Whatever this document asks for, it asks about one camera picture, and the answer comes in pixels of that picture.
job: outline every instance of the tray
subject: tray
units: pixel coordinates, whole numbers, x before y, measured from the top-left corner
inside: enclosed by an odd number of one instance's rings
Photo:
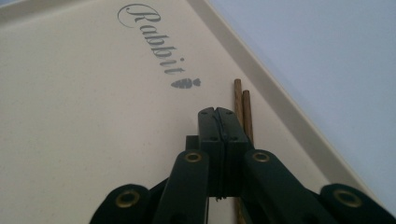
[[[204,0],[20,2],[0,8],[0,52],[1,223],[88,223],[114,188],[153,187],[199,110],[233,108],[235,78],[256,148],[313,191],[373,197]],[[209,223],[233,221],[211,201]]]

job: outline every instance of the beige tray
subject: beige tray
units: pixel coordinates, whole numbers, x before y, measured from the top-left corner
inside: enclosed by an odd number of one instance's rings
[[[114,188],[153,187],[199,110],[233,108],[235,78],[256,148],[313,191],[341,182],[373,196],[206,1],[0,8],[0,223],[88,223]],[[233,219],[232,200],[211,201],[209,223]]]

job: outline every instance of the pair of chopsticks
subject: pair of chopsticks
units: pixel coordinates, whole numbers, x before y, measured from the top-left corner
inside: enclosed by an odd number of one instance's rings
[[[234,110],[235,115],[239,120],[245,134],[250,139],[251,144],[253,144],[253,125],[251,119],[251,106],[250,106],[250,92],[242,91],[241,79],[237,78],[233,82],[234,90]],[[246,224],[242,213],[242,200],[240,198],[235,198],[236,207],[236,223]]]

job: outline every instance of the brown stick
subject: brown stick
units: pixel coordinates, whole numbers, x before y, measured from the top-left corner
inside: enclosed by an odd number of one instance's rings
[[[244,127],[244,113],[242,106],[242,83],[241,83],[241,79],[239,78],[233,82],[233,94],[235,96],[235,101],[234,101],[235,115],[238,118],[241,126]]]
[[[245,134],[250,139],[251,144],[254,145],[253,140],[253,124],[251,120],[251,107],[250,107],[250,92],[243,92],[243,104],[244,104],[244,129]]]

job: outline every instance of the black metal bracket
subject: black metal bracket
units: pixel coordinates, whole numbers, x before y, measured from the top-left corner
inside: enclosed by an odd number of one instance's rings
[[[306,189],[274,154],[253,147],[232,111],[204,109],[198,123],[199,135],[187,136],[168,179],[150,190],[114,189],[91,224],[203,224],[208,197],[241,197],[247,223],[396,223],[352,187]]]

